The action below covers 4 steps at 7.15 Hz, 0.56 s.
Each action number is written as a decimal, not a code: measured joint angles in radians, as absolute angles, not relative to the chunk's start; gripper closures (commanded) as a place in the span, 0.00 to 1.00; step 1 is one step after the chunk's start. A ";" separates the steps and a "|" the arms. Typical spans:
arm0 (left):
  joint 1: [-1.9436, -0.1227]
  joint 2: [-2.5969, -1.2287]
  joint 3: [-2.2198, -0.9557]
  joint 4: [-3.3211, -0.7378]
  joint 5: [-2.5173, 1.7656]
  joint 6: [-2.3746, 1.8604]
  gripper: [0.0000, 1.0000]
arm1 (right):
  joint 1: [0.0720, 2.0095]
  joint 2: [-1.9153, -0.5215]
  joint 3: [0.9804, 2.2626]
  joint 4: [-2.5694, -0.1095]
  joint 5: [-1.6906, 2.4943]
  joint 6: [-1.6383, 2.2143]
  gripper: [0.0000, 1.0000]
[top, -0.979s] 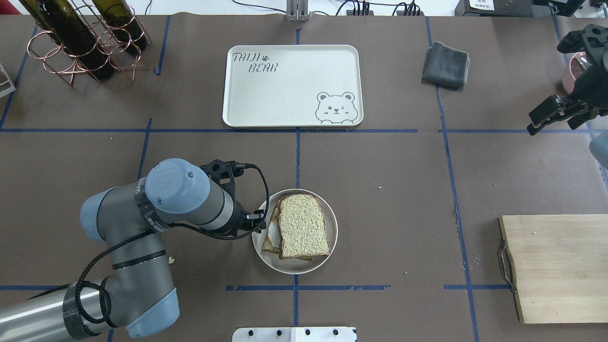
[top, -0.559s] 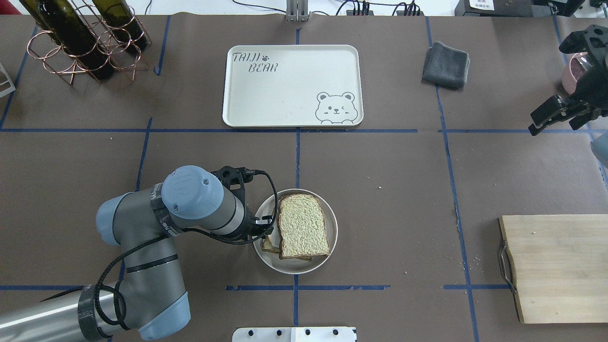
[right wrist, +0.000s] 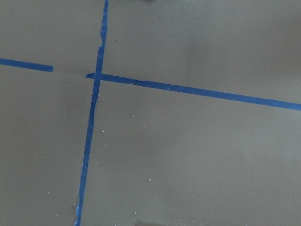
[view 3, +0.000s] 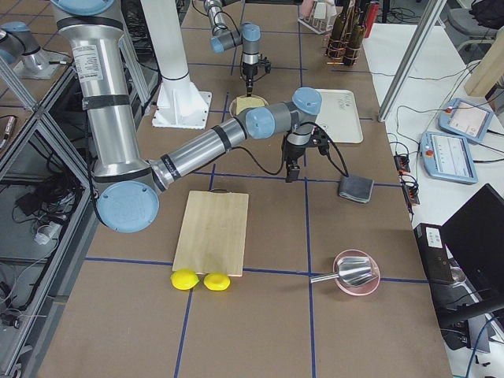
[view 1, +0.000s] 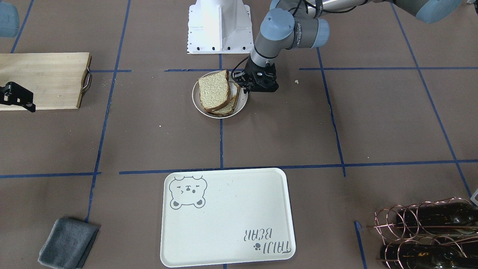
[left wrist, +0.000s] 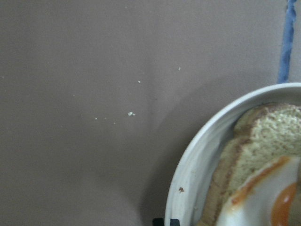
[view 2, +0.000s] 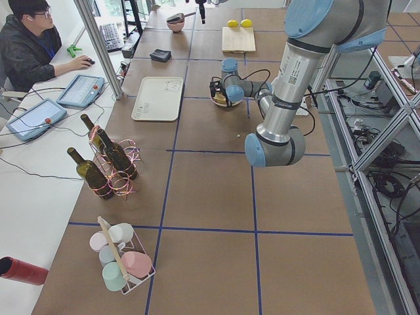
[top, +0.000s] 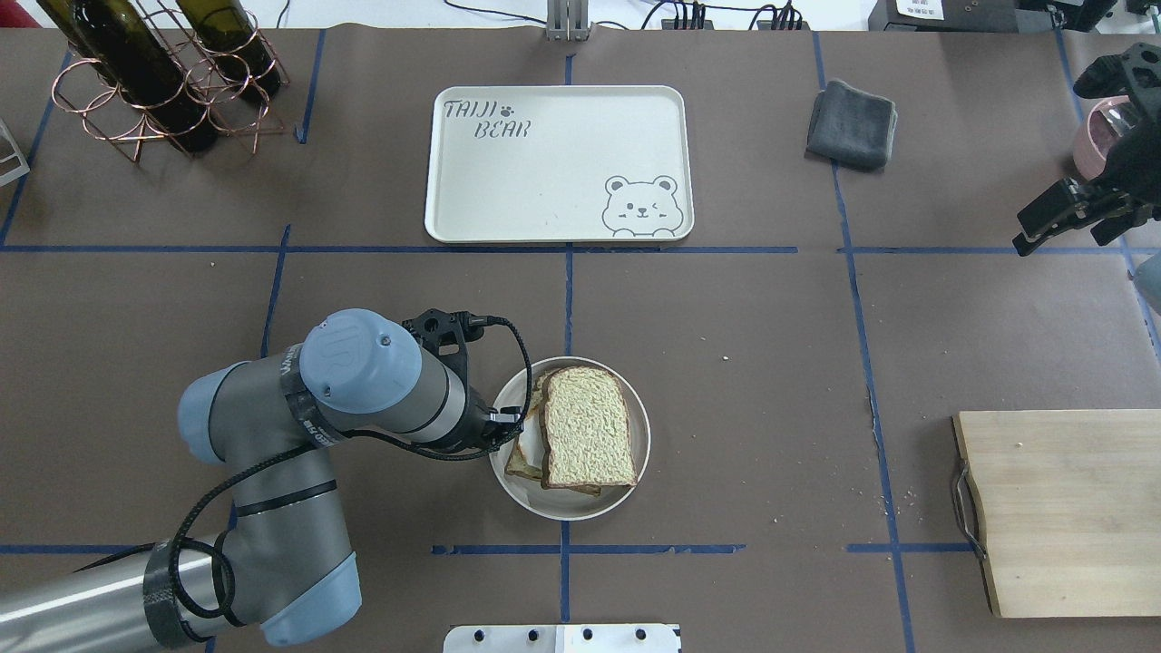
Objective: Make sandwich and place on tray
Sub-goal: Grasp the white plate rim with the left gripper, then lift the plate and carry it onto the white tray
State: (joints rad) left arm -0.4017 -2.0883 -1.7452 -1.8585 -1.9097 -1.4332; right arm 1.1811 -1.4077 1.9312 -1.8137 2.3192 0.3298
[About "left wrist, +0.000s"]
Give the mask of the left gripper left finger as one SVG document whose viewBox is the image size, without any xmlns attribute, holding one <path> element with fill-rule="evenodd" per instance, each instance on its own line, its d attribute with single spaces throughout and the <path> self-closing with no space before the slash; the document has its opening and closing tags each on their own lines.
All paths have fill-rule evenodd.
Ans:
<svg viewBox="0 0 301 226">
<path fill-rule="evenodd" d="M 154 218 L 152 220 L 153 226 L 163 226 L 163 218 Z"/>
</svg>

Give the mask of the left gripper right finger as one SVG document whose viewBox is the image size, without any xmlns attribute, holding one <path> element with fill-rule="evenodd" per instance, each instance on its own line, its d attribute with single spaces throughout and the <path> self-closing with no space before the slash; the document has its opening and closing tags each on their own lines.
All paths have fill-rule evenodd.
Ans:
<svg viewBox="0 0 301 226">
<path fill-rule="evenodd" d="M 171 218 L 171 219 L 170 219 L 170 226 L 180 226 L 180 221 L 179 221 L 179 219 Z"/>
</svg>

